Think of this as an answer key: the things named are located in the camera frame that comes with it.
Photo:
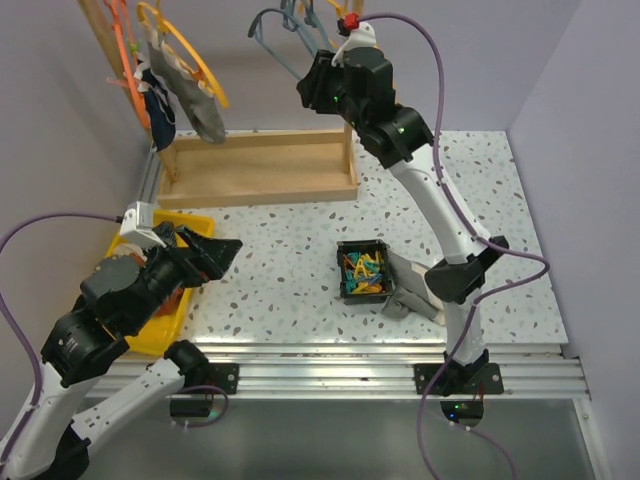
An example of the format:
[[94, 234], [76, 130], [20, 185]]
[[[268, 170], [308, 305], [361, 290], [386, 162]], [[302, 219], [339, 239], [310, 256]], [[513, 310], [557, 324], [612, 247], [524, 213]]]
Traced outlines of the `rust orange underwear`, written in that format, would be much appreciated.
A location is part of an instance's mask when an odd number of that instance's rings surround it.
[[[113, 250], [115, 256], [129, 256], [132, 257], [138, 266], [145, 266], [148, 260], [145, 251], [133, 243], [121, 243], [118, 244]], [[183, 296], [184, 289], [182, 287], [177, 288], [155, 311], [155, 316], [172, 315], [177, 310], [181, 298]]]

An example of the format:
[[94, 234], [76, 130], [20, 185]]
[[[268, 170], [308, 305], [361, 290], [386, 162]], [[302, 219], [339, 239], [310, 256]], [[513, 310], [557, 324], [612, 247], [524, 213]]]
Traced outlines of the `blue-grey hanger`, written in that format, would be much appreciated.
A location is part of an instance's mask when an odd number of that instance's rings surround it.
[[[318, 33], [323, 47], [327, 50], [335, 50], [329, 35], [321, 20], [317, 16], [313, 1], [281, 0], [279, 7], [282, 11], [282, 27], [291, 33], [297, 33], [301, 38], [311, 38], [312, 33]], [[312, 41], [303, 42], [311, 46]]]

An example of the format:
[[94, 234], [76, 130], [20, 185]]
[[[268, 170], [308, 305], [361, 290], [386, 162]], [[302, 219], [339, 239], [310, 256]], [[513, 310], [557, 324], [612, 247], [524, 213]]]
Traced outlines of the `grey underwear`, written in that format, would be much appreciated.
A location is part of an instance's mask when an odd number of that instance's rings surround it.
[[429, 268], [392, 250], [388, 251], [388, 259], [394, 291], [386, 300], [381, 310], [382, 315], [401, 320], [410, 314], [417, 314], [444, 327], [446, 320], [443, 303], [425, 281]]
[[224, 143], [226, 130], [214, 94], [206, 92], [204, 82], [188, 72], [156, 27], [144, 22], [139, 26], [147, 43], [152, 72], [176, 96], [193, 130], [205, 142]]

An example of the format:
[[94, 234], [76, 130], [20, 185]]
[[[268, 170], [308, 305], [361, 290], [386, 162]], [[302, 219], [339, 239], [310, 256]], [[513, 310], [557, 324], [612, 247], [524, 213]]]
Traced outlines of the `navy striped underwear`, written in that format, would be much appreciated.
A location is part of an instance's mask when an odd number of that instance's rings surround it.
[[157, 239], [154, 241], [154, 246], [161, 248], [176, 248], [178, 246], [177, 236], [175, 233], [175, 225], [170, 221], [163, 221], [153, 227]]

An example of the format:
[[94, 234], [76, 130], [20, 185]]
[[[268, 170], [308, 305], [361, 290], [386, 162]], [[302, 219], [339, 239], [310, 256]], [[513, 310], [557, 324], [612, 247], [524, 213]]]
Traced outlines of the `yellow plastic hanger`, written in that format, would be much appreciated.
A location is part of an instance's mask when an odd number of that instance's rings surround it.
[[319, 49], [299, 80], [302, 105], [318, 114], [391, 109], [395, 104], [393, 66], [377, 47], [373, 26], [356, 13], [338, 21], [345, 40], [336, 51]]

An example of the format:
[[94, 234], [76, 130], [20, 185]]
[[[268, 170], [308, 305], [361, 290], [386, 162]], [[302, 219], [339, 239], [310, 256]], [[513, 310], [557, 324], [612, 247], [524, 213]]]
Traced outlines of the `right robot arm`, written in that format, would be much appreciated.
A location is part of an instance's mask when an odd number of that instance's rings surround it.
[[427, 270], [424, 281], [442, 304], [447, 346], [424, 390], [442, 396], [470, 392], [489, 364], [474, 304], [501, 255], [467, 230], [447, 200], [445, 183], [429, 164], [434, 146], [429, 127], [417, 110], [397, 102], [393, 66], [374, 47], [356, 47], [340, 59], [329, 50], [317, 51], [297, 91], [304, 107], [338, 115], [355, 130], [364, 149], [405, 188], [434, 232], [443, 258]]

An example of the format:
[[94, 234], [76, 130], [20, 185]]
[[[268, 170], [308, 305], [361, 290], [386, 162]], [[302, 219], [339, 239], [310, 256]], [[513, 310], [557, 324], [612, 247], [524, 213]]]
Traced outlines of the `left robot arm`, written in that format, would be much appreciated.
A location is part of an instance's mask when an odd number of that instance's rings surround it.
[[224, 277], [242, 243], [181, 226], [184, 246], [156, 245], [139, 264], [102, 260], [81, 284], [74, 307], [54, 325], [36, 361], [32, 396], [3, 438], [4, 479], [77, 479], [116, 432], [173, 394], [226, 393], [208, 383], [209, 361], [188, 340], [176, 341], [132, 383], [81, 411], [87, 394], [129, 349], [128, 337], [180, 288]]

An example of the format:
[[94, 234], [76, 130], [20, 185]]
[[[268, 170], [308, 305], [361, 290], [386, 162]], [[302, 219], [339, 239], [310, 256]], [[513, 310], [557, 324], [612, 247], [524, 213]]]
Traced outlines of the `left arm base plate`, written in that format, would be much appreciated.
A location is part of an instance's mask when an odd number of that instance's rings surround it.
[[188, 373], [179, 393], [204, 393], [206, 386], [209, 386], [217, 387], [227, 395], [235, 395], [239, 379], [240, 366], [237, 363], [209, 363]]

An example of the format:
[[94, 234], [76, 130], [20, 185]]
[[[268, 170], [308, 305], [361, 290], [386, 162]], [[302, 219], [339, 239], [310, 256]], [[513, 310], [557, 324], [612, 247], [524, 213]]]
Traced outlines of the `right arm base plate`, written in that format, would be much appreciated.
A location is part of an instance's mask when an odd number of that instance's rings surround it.
[[444, 372], [428, 388], [436, 377], [441, 364], [420, 363], [413, 366], [413, 380], [416, 393], [423, 395], [450, 396], [489, 394], [501, 395], [505, 392], [502, 373], [496, 363], [482, 367], [459, 367], [455, 362], [447, 366]]

